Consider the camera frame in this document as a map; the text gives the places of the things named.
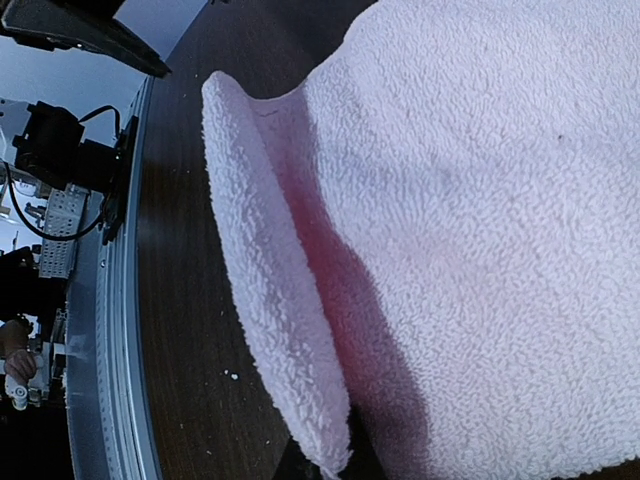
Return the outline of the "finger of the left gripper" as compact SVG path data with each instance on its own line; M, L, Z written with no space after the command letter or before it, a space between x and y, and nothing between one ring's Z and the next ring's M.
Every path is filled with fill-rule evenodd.
M171 69L115 18L121 1L3 1L1 35L45 51L78 49L163 78Z

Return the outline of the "pink towel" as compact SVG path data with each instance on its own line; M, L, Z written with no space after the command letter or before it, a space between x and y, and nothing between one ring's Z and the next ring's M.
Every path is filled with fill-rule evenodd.
M211 203L265 389L327 479L639 455L639 5L380 1L289 93L203 84Z

